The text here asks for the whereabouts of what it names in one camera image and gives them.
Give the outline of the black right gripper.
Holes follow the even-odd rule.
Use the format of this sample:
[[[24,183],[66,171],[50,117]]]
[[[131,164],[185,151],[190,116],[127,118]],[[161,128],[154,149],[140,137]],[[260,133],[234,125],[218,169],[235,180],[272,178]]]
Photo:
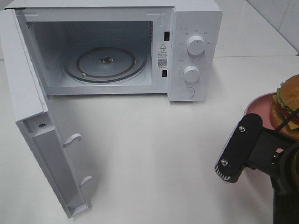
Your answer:
[[[274,189],[273,223],[299,222],[299,144],[287,148],[278,160],[279,176],[271,178]]]

